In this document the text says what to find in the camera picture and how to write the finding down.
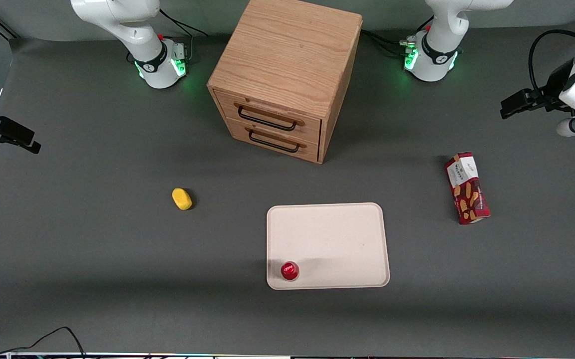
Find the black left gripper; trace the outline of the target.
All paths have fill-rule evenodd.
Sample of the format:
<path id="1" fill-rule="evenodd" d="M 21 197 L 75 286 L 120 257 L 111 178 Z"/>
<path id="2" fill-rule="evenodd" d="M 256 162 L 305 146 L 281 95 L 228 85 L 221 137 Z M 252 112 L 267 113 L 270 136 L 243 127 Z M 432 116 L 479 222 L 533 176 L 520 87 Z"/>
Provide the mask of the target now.
<path id="1" fill-rule="evenodd" d="M 541 89 L 545 102 L 538 97 L 534 89 L 520 89 L 501 102 L 501 118 L 506 120 L 515 114 L 534 111 L 545 107 L 547 111 L 571 111 L 572 107 L 560 100 L 561 92 L 575 84 L 573 60 L 568 60 L 551 73 L 547 83 Z"/>

